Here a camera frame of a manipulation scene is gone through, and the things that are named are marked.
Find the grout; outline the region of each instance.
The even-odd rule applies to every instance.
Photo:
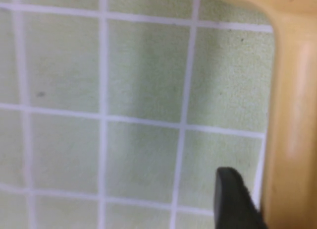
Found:
[[[264,137],[264,133],[262,133],[262,132],[244,131],[244,130],[237,130],[237,129],[221,128],[221,127],[216,127],[216,126],[187,125],[186,129],[187,130],[194,130],[194,131],[219,133],[219,134],[224,134],[224,135],[250,137],[250,138],[261,138],[262,139]]]
[[[144,208],[154,208],[154,209],[161,209],[161,210],[170,210],[171,205],[153,201],[145,201],[145,200],[138,200],[138,199],[130,199],[130,198],[117,198],[117,197],[107,197],[107,203],[113,204],[121,204],[121,205],[130,205],[130,206],[139,206]]]
[[[180,128],[179,123],[173,123],[173,122],[141,119],[141,118],[129,117],[129,116],[116,116],[116,115],[110,115],[107,118],[108,118],[108,121],[115,121],[115,122],[137,123],[142,125],[161,126],[166,128]]]
[[[33,189],[32,192],[30,192],[26,188],[19,188],[19,187],[15,187],[15,186],[3,184],[3,183],[0,183],[0,192],[1,191],[6,193],[11,193],[11,194],[18,194],[18,195],[32,193],[33,195],[40,196],[40,197],[45,196],[45,197],[65,198],[65,199],[97,201],[97,202],[99,202],[100,200],[98,194],[77,193],[77,192],[69,192],[69,191],[54,190],[54,189]],[[103,199],[103,202],[107,202],[109,204],[115,204],[115,205],[136,206],[136,207],[152,208],[152,209],[167,210],[167,211],[171,210],[171,205],[167,203],[131,199],[131,198],[105,197]],[[178,206],[176,210],[178,212],[187,213],[187,214],[213,216],[212,210],[200,209],[195,207]]]
[[[185,145],[187,112],[188,112],[188,105],[189,105],[189,98],[190,98],[192,68],[193,68],[194,55],[195,55],[195,41],[196,41],[196,32],[197,32],[197,20],[199,15],[199,6],[200,6],[200,0],[193,0],[193,13],[192,13],[189,41],[188,41],[186,73],[185,73],[185,83],[184,83],[184,91],[183,91],[183,104],[182,104],[182,112],[181,112],[179,138],[178,138],[178,144],[177,144],[174,187],[173,187],[173,196],[172,196],[172,210],[171,210],[171,216],[170,216],[169,229],[175,229],[175,224],[176,224],[179,184],[180,184],[180,178],[181,178],[183,152],[184,152],[184,145]]]
[[[137,117],[120,116],[120,115],[106,116],[100,113],[85,113],[85,112],[76,112],[76,111],[68,111],[68,110],[27,107],[24,105],[17,105],[17,104],[0,103],[0,109],[13,110],[13,111],[26,111],[32,114],[83,117],[87,119],[105,118],[105,120],[107,120],[108,122],[136,123],[141,125],[151,125],[151,126],[159,126],[159,127],[175,128],[175,129],[180,129],[181,127],[181,124],[176,122],[158,121],[158,120],[142,119]],[[263,138],[265,136],[265,133],[262,133],[262,132],[244,131],[244,130],[221,128],[221,127],[215,127],[215,126],[187,124],[185,127],[186,127],[186,130],[218,133],[218,134],[225,134],[225,135],[235,135],[235,136],[250,137],[250,138]]]
[[[107,83],[108,83],[108,29],[107,0],[99,0],[99,168],[98,168],[98,229],[106,229],[106,155],[107,155]]]
[[[18,5],[20,0],[12,0],[13,5]],[[24,106],[30,103],[28,96],[28,83],[27,83],[27,70],[25,60],[25,42],[24,42],[24,27],[23,16],[21,11],[14,9],[13,12],[13,31],[14,31],[14,44],[16,52],[16,62],[18,70],[18,83],[20,102]],[[35,201],[33,194],[33,179],[32,179],[32,134],[31,134],[31,120],[28,111],[21,112],[22,132],[23,132],[23,145],[24,145],[24,180],[27,187],[27,211],[28,211],[28,226],[29,229],[36,229],[36,213]]]
[[[264,173],[264,160],[265,160],[265,145],[266,145],[266,136],[262,139],[262,145],[259,154],[259,163],[257,166],[257,171],[254,179],[252,199],[255,206],[260,209],[261,195],[262,195],[262,179]]]
[[[178,206],[177,211],[180,213],[188,213],[188,214],[196,214],[196,215],[204,215],[204,216],[213,217],[212,210]]]
[[[77,9],[67,7],[54,7],[54,6],[42,6],[32,4],[14,4],[14,3],[1,3],[0,8],[17,10],[24,12],[39,12],[39,13],[51,13],[62,15],[75,15],[83,17],[95,17],[99,18],[100,12],[98,10]],[[105,12],[107,19],[123,20],[130,22],[148,22],[148,23],[161,23],[172,24],[179,26],[191,26],[191,19],[184,18],[171,18],[171,17],[159,17],[148,16],[142,14],[131,14],[122,12]],[[254,32],[273,32],[271,25],[265,24],[251,24],[251,23],[237,23],[237,22],[214,22],[209,20],[197,20],[198,27],[215,28],[215,29],[231,29],[231,30],[244,30]]]
[[[148,22],[148,23],[161,23],[161,24],[172,24],[178,26],[190,26],[190,19],[183,18],[172,18],[172,17],[158,17],[158,16],[147,16],[131,13],[121,13],[121,12],[108,12],[108,19],[122,20],[130,22]]]

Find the tile wall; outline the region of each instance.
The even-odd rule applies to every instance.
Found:
[[[258,202],[274,52],[217,0],[0,0],[0,228],[211,229]]]

